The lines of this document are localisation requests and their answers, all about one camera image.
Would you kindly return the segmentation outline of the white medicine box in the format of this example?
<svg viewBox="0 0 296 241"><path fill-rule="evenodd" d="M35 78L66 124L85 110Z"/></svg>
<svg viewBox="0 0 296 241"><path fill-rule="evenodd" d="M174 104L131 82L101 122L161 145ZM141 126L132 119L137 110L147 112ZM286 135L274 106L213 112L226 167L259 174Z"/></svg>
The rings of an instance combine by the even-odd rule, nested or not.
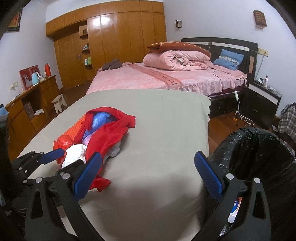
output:
<svg viewBox="0 0 296 241"><path fill-rule="evenodd" d="M235 202L233 204L233 208L231 209L231 212L228 217L228 222L231 224L233 224L236 219L237 213L238 213L240 205L241 205L241 201L242 201L242 197L237 197L235 199Z"/></svg>

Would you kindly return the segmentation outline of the orange bubble wrap sheet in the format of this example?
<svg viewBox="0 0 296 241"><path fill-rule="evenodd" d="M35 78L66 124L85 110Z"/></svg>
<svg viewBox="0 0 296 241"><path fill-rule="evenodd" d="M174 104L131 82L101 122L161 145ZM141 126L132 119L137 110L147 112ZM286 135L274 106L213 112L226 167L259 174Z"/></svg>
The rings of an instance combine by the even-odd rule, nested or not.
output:
<svg viewBox="0 0 296 241"><path fill-rule="evenodd" d="M74 140L84 121L85 115L83 115L73 126L67 129L67 131L63 133L62 136L69 136L72 140Z"/></svg>

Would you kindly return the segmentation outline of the pink cloth piece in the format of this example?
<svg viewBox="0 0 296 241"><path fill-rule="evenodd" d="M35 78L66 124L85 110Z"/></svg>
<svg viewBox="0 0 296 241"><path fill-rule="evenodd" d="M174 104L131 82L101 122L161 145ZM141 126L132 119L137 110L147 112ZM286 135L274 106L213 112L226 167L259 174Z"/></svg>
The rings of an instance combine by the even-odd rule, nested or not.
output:
<svg viewBox="0 0 296 241"><path fill-rule="evenodd" d="M91 137L92 137L92 135L88 135L88 136L82 141L82 144L84 144L85 146L88 146Z"/></svg>

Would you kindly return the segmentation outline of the red cloth garment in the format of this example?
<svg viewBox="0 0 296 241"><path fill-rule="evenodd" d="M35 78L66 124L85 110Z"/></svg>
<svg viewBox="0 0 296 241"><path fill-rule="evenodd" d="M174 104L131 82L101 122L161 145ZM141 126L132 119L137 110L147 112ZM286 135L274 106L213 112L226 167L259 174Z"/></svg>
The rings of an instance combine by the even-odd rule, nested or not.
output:
<svg viewBox="0 0 296 241"><path fill-rule="evenodd" d="M81 127L74 137L76 144L82 143L85 131L90 131L92 121L97 113L108 113L115 118L114 121L103 124L90 138L85 152L85 159L88 161L90 157L98 152L104 158L107 152L128 132L129 128L134 128L136 117L128 115L118 109L111 107L99 107L89 110L85 114L85 120L81 123Z"/></svg>

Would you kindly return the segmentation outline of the grey cloth piece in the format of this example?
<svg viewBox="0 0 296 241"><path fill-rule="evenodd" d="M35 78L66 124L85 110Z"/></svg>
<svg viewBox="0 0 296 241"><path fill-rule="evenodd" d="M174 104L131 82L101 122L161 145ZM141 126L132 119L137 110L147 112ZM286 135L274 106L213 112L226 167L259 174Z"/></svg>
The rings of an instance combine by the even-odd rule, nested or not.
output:
<svg viewBox="0 0 296 241"><path fill-rule="evenodd" d="M121 141L119 141L118 143L116 143L113 147L111 147L107 154L104 156L103 158L103 163L105 163L105 161L108 158L114 158L118 155L118 153L120 152L120 146L121 146Z"/></svg>

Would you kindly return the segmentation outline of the blue plastic bag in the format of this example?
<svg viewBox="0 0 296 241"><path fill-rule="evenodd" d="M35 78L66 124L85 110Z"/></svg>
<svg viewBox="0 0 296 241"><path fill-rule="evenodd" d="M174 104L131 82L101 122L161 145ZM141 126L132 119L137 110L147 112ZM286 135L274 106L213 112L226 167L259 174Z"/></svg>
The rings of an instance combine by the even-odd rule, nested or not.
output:
<svg viewBox="0 0 296 241"><path fill-rule="evenodd" d="M98 130L101 126L105 125L106 123L110 123L116 120L117 118L115 118L114 116L112 116L107 112L98 112L93 117L91 129L89 131L88 130L85 131L82 140L87 138L89 135L93 134L96 130Z"/></svg>

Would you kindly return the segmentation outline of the red plastic bag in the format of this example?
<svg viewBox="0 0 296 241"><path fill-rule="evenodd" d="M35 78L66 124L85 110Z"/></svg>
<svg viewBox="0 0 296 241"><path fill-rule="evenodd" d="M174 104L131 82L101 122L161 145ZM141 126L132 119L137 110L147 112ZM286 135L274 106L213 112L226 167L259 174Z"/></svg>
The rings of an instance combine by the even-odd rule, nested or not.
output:
<svg viewBox="0 0 296 241"><path fill-rule="evenodd" d="M64 155L56 160L57 164L61 165L64 162L66 157L66 150L74 144L75 143L72 140L72 138L69 135L65 135L65 134L61 135L54 141L53 150L62 149L65 151Z"/></svg>

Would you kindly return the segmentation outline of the black lined trash bin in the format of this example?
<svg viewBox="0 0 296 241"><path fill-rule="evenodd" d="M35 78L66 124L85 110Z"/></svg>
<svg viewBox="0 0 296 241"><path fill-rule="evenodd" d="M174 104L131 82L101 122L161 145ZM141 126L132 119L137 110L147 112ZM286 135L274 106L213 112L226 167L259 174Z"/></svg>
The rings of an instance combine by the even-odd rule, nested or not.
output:
<svg viewBox="0 0 296 241"><path fill-rule="evenodd" d="M295 156L274 133L252 126L231 133L209 161L237 179L261 180L266 193L271 240L295 240Z"/></svg>

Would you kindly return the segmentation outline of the light blue kettle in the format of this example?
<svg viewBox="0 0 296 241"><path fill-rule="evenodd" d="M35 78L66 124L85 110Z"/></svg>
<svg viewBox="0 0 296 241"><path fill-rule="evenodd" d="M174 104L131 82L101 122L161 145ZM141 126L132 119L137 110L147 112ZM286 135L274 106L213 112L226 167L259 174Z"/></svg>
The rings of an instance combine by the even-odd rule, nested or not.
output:
<svg viewBox="0 0 296 241"><path fill-rule="evenodd" d="M39 83L39 79L40 79L40 75L39 75L38 72L32 73L31 80L32 80L32 85L33 86Z"/></svg>

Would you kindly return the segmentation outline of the red framed picture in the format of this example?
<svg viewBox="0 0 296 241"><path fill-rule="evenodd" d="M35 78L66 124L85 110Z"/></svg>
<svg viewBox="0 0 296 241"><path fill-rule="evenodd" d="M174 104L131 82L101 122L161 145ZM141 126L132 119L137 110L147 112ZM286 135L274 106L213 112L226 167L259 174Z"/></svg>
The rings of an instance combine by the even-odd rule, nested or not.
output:
<svg viewBox="0 0 296 241"><path fill-rule="evenodd" d="M31 75L34 72L39 72L39 67L37 65L31 66L29 68L25 68L19 71L22 83L23 83L23 87L25 90L28 90L29 88L31 88L32 85L32 80L31 80Z"/></svg>

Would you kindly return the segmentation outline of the brown neck pillow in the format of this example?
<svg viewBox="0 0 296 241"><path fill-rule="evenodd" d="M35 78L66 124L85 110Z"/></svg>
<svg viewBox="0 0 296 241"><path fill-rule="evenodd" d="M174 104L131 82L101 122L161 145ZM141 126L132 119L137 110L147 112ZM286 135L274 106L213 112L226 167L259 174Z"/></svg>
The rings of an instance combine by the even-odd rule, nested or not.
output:
<svg viewBox="0 0 296 241"><path fill-rule="evenodd" d="M113 70L113 69L118 69L122 67L122 63L118 59L114 59L109 63L106 63L102 66L102 70Z"/></svg>

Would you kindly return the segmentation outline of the brown patterned blanket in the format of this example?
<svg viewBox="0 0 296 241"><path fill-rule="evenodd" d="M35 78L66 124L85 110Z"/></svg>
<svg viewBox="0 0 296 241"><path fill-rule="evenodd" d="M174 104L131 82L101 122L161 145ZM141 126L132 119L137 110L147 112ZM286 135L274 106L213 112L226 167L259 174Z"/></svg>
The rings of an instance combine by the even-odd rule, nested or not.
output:
<svg viewBox="0 0 296 241"><path fill-rule="evenodd" d="M181 51L198 51L208 57L211 57L211 53L208 50L201 48L198 45L190 44L180 41L169 41L169 42L158 42L147 46L149 52L163 53L170 50L181 50Z"/></svg>

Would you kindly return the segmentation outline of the blue pillow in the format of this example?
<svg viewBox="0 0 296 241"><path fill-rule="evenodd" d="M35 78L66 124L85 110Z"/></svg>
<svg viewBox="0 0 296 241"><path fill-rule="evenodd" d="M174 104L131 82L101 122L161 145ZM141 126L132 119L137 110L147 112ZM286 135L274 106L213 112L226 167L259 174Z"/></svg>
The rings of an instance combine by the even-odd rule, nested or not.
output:
<svg viewBox="0 0 296 241"><path fill-rule="evenodd" d="M219 65L230 70L237 70L244 59L243 54L234 53L226 49L222 49L219 57L213 62L214 65Z"/></svg>

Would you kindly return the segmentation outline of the black bed headboard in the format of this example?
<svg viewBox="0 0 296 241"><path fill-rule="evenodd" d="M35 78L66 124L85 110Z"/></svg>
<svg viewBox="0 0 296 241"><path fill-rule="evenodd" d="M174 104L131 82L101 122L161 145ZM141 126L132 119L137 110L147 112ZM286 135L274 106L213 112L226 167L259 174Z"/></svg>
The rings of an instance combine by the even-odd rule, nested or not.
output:
<svg viewBox="0 0 296 241"><path fill-rule="evenodd" d="M243 54L244 58L238 69L247 74L247 81L255 78L255 70L258 56L258 44L245 40L220 38L220 37L189 37L182 38L182 42L198 45L211 53L211 61L216 60L223 49L237 54Z"/></svg>

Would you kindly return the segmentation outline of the wooden wall lamp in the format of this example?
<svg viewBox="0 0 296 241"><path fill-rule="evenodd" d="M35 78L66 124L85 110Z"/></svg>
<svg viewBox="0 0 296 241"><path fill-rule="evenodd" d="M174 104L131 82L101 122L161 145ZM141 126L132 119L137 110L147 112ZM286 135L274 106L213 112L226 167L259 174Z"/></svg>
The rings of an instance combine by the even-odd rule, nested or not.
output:
<svg viewBox="0 0 296 241"><path fill-rule="evenodd" d="M262 29L267 27L267 22L266 22L265 15L263 12L261 12L259 10L254 10L253 15L254 15L256 27L259 27Z"/></svg>

